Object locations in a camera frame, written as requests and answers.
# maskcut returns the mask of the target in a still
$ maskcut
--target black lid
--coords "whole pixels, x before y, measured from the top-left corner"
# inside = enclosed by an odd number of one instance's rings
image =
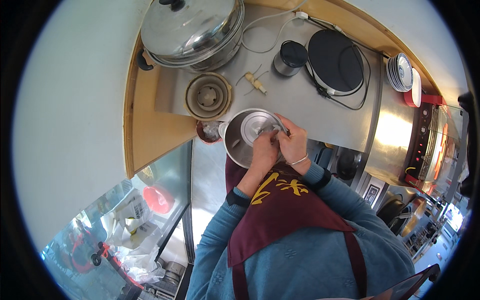
[[[302,44],[294,41],[285,41],[280,47],[280,57],[289,67],[301,68],[308,61],[308,52]]]
[[[363,60],[352,41],[336,30],[320,30],[308,43],[310,65],[329,87],[350,92],[363,79]]]

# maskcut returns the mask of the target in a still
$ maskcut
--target woman's right hand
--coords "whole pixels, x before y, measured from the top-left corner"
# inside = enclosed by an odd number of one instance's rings
[[[280,114],[275,114],[280,118],[283,125],[290,131],[290,136],[285,132],[278,133],[278,141],[280,142],[280,151],[288,163],[294,163],[301,160],[307,155],[307,131],[295,125],[292,121]],[[292,168],[300,175],[305,175],[312,162],[307,158],[306,160],[295,164]]]

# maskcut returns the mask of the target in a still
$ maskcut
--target hand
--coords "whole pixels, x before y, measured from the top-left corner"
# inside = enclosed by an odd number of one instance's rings
[[[278,140],[280,142],[280,150],[283,157],[288,163],[294,163],[301,160],[307,155],[307,131],[298,127],[292,121],[280,114],[275,114],[280,118],[283,125],[290,131],[290,136],[283,131],[278,133]],[[300,175],[305,175],[310,168],[312,162],[307,158],[306,160],[293,165],[292,168]]]
[[[253,158],[250,168],[265,176],[278,159],[278,130],[263,132],[253,142]]]
[[[265,175],[276,163],[278,140],[272,141],[272,139],[277,133],[278,130],[264,132],[253,142],[252,164],[237,185],[237,189],[250,198],[253,197]]]

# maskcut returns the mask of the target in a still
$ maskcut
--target blue and white plate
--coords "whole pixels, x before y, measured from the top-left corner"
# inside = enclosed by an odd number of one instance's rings
[[[392,87],[399,92],[408,92],[413,85],[413,71],[410,61],[403,53],[387,61],[387,76]]]
[[[405,89],[403,88],[403,85],[400,83],[400,80],[397,79],[396,77],[396,66],[395,66],[395,58],[391,57],[387,61],[387,76],[388,80],[390,81],[390,84],[392,87],[399,92],[404,92]]]
[[[412,65],[407,56],[403,53],[398,53],[396,56],[396,64],[398,70],[398,76],[402,81],[403,86],[409,91],[413,85],[413,71]]]

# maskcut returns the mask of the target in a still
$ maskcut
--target yellow chinese characters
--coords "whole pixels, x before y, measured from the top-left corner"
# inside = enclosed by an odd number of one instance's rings
[[[284,179],[279,179],[278,181],[283,181],[285,183],[278,183],[276,186],[286,185],[286,187],[283,187],[283,188],[280,189],[281,191],[288,190],[288,189],[292,188],[293,193],[297,196],[301,196],[300,195],[301,192],[308,193],[308,190],[303,188],[303,186],[305,186],[305,184],[301,184],[296,179],[292,179],[292,181],[290,183],[287,183],[287,181],[284,180]]]
[[[268,191],[263,191],[263,189],[269,184],[271,183],[272,181],[274,180],[277,180],[278,179],[278,175],[279,173],[277,172],[273,172],[261,185],[260,187],[257,189],[257,192],[255,193],[255,195],[253,196],[252,198],[252,201],[250,202],[250,204],[252,205],[255,205],[255,204],[260,204],[262,203],[262,199],[264,199],[266,196],[270,195],[271,192],[268,192]],[[278,183],[276,184],[275,186],[282,186],[284,185],[284,187],[282,187],[280,190],[283,191],[283,190],[288,190],[288,189],[292,189],[293,190],[293,193],[297,196],[301,196],[300,193],[304,192],[304,193],[308,193],[308,190],[303,188],[305,187],[304,184],[301,184],[297,179],[293,179],[290,183],[288,183],[285,179],[279,179],[278,181],[281,181],[282,183]]]
[[[267,178],[267,180],[265,180],[257,189],[257,192],[255,193],[255,195],[253,195],[253,198],[250,204],[255,205],[255,204],[262,203],[262,199],[271,194],[270,192],[262,191],[262,190],[264,189],[264,187],[267,186],[267,184],[271,183],[273,180],[276,180],[277,178],[278,178],[278,173],[277,172],[272,173]]]

